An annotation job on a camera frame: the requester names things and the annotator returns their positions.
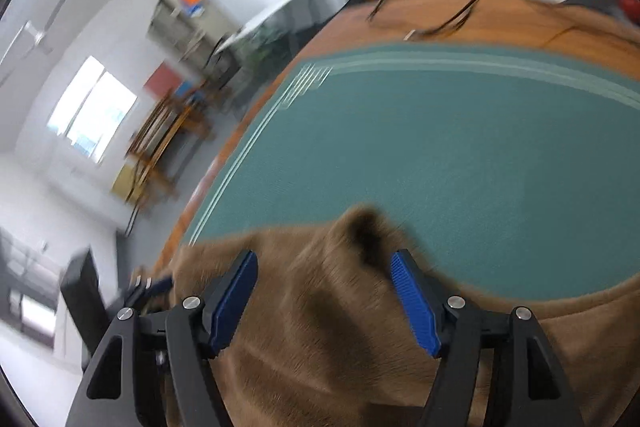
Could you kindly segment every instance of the brown cloth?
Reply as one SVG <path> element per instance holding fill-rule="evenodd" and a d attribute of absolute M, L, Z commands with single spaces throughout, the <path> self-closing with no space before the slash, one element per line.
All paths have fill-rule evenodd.
<path fill-rule="evenodd" d="M 231 346 L 211 363 L 236 427 L 415 426 L 438 362 L 418 347 L 389 265 L 408 248 L 428 269 L 428 253 L 375 209 L 357 206 L 331 223 L 183 247 L 168 267 L 170 303 L 202 292 L 243 248 L 258 254 L 258 282 Z M 447 283 L 484 309 L 533 309 L 588 426 L 612 425 L 640 385 L 640 277 L 536 303 Z M 489 363 L 481 360 L 470 425 L 481 424 Z M 177 424 L 170 389 L 167 400 Z"/>

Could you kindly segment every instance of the green mat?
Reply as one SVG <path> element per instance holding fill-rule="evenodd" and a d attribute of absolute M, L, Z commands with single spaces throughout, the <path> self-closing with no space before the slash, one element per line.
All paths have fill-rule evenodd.
<path fill-rule="evenodd" d="M 497 295 L 604 289 L 640 269 L 639 109 L 638 83 L 542 52 L 407 43 L 316 58 L 252 123 L 185 240 L 364 201 Z"/>

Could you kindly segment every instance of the gray floor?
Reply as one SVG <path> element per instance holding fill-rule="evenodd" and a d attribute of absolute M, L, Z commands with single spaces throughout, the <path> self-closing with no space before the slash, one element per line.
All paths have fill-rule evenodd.
<path fill-rule="evenodd" d="M 245 89 L 239 90 L 232 107 L 225 112 L 212 112 L 210 120 L 216 133 L 215 139 L 202 141 L 190 135 L 177 138 L 174 149 L 169 151 L 171 162 L 166 166 L 166 170 L 169 174 L 176 174 L 178 197 L 167 198 L 141 213 L 129 237 L 118 238 L 120 287 L 129 284 L 133 269 L 154 265 L 198 183 L 245 112 L 257 101 L 270 82 L 271 79 L 249 82 Z"/>

